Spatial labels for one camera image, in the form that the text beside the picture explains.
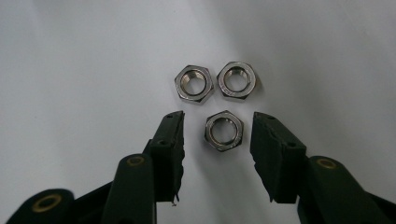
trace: white surface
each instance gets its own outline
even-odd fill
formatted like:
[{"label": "white surface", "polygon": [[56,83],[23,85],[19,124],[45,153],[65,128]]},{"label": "white surface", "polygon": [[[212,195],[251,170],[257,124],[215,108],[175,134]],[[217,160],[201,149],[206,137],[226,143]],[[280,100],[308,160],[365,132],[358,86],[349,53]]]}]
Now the white surface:
[{"label": "white surface", "polygon": [[[296,205],[269,203],[254,170],[254,111],[396,203],[395,1],[144,2],[0,2],[0,222],[43,189],[79,197],[107,183],[180,109],[181,202],[158,204],[158,223],[299,223]],[[219,90],[203,106],[177,98],[184,66],[214,77],[229,61],[251,63],[264,88],[244,104]],[[224,109],[247,131],[221,154],[203,130]]]}]

